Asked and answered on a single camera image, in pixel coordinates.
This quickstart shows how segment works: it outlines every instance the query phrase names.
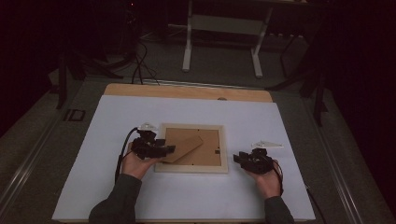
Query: white paper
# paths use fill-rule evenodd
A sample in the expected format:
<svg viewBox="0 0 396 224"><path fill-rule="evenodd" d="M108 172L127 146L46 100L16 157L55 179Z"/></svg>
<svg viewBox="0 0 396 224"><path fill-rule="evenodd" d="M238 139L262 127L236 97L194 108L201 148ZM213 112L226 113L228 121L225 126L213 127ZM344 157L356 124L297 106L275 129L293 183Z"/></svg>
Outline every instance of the white paper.
<svg viewBox="0 0 396 224"><path fill-rule="evenodd" d="M129 131L144 122L223 125L228 174L155 173L151 168L135 206L137 220L264 219L253 179L233 162L265 139L284 175L282 198L295 219L315 219L300 170L274 103L102 96L53 214L55 220L88 219L114 186L114 173ZM138 135L131 135L132 141Z"/></svg>

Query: wire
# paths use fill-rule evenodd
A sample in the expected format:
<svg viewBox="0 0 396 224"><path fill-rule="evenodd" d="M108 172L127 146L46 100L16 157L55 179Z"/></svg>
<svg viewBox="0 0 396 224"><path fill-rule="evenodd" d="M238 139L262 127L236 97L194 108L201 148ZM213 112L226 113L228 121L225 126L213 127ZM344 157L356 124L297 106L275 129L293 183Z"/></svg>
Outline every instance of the wire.
<svg viewBox="0 0 396 224"><path fill-rule="evenodd" d="M146 70L147 70L148 73L149 73L149 77L142 77L142 78L152 78L152 79L154 79L154 80L157 82L157 84L160 86L160 82L158 82L158 79L156 78L157 72L156 72L154 69L149 68L144 62L142 62L142 64L143 64L143 66L146 68Z"/></svg>
<svg viewBox="0 0 396 224"><path fill-rule="evenodd" d="M277 178L279 179L279 184L280 184L280 195L282 195L283 193L283 172L282 172L282 167L280 167L279 163L276 161L273 161L274 163L276 163L277 167L279 167L279 171L274 167L274 171L277 175Z"/></svg>
<svg viewBox="0 0 396 224"><path fill-rule="evenodd" d="M124 160L125 159L125 157L127 157L129 154L131 154L132 153L132 150L131 151L129 151L129 152L127 152L123 157L122 157L122 160Z"/></svg>
<svg viewBox="0 0 396 224"><path fill-rule="evenodd" d="M119 176L120 176L120 168L121 168L122 160L123 160L123 158L124 158L124 155L123 155L123 154L124 154L124 151L125 151L126 144L128 143L128 140L129 140L129 137L131 136L131 134L132 134L133 132L135 132L135 131L137 131L137 128L133 128L133 129L128 133L128 135L126 135L124 144L123 144L123 146L122 146L121 154L119 155L119 160L117 161L117 168L116 168L116 173L115 173L115 182L117 182L117 179L118 179Z"/></svg>
<svg viewBox="0 0 396 224"><path fill-rule="evenodd" d="M136 61L137 61L137 67L134 70L134 73L132 75L132 84L134 84L134 77L136 76L136 72L139 71L139 77L140 77L140 83L143 84L143 80L141 77L141 70L140 70L140 65L141 63L145 60L146 55L148 54L148 48L146 47L146 45L142 44L140 41L137 42L138 44L142 45L145 48L145 54L143 55L143 57L141 58L141 61L139 62L138 58L136 57Z"/></svg>
<svg viewBox="0 0 396 224"><path fill-rule="evenodd" d="M324 218L323 213L320 210L317 201L315 200L314 196L312 195L311 191L309 190L309 187L307 185L305 185L305 186L306 186L306 192L308 192L309 197L311 197L312 201L314 202L315 206L317 207L317 209L318 209L318 211L320 213L320 216L321 216L321 218L323 220L323 224L327 224L326 219Z"/></svg>

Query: metal rail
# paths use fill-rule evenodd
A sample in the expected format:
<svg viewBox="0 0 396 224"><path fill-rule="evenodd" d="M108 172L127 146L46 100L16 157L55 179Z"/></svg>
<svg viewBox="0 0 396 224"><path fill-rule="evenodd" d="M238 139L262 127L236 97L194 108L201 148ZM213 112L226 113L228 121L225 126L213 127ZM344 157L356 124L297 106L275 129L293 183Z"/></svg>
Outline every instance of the metal rail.
<svg viewBox="0 0 396 224"><path fill-rule="evenodd" d="M361 219L361 214L355 204L354 199L350 193L350 189L347 185L346 180L338 166L337 160L335 159L332 153L332 147L330 146L328 140L326 139L326 135L324 134L323 130L318 127L317 123L315 122L314 117L312 116L312 111L309 109L309 105L307 101L303 101L304 107L306 112L309 114L309 119L313 124L318 134L319 140L323 145L324 152L326 155L326 160L330 166L330 173L332 175L332 180L337 188L338 194L340 195L340 199L344 205L346 210L346 215L349 218L350 223L354 224L361 224L364 223Z"/></svg>
<svg viewBox="0 0 396 224"><path fill-rule="evenodd" d="M71 92L67 97L67 100L64 102L64 106L58 111L55 118L53 118L50 123L45 127L44 131L35 142L32 150L26 156L20 167L15 172L14 176L6 186L6 189L0 196L0 223L3 223L4 219L6 218L7 211L11 207L11 205L17 199L23 185L26 183L29 175L35 169L35 165L40 159L40 156L43 153L44 145L46 144L47 140L50 138L53 130L58 126L58 123L64 117L64 114L67 111L67 108L70 106L71 102L73 101L74 97L76 96L80 84L78 83L79 87L74 92Z"/></svg>

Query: white stand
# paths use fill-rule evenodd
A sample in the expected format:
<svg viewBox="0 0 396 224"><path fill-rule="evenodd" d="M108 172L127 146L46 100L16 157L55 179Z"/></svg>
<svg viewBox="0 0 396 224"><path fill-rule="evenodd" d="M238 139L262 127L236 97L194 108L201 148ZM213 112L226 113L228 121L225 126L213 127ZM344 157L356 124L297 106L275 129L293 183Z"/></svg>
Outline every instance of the white stand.
<svg viewBox="0 0 396 224"><path fill-rule="evenodd" d="M192 14L192 0L189 1L189 15L187 18L187 43L184 50L183 72L190 71L191 63L191 31L192 29L207 30L225 33L235 33L243 35L257 35L258 41L256 46L251 50L251 57L254 66L255 76L262 77L262 68L260 65L259 51L262 47L262 41L268 27L273 9L268 8L264 21L241 20L233 18L222 18L205 15Z"/></svg>

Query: black sleeve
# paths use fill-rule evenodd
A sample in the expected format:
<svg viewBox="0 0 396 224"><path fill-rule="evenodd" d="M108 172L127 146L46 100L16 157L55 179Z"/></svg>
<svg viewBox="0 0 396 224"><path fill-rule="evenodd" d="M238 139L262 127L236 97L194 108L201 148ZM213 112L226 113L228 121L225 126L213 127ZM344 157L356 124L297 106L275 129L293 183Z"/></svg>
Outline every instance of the black sleeve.
<svg viewBox="0 0 396 224"><path fill-rule="evenodd" d="M131 175L121 174L108 198L91 210L90 223L135 223L134 205L141 185L141 180Z"/></svg>
<svg viewBox="0 0 396 224"><path fill-rule="evenodd" d="M269 224L294 223L289 208L280 196L266 199L264 202L265 222Z"/></svg>

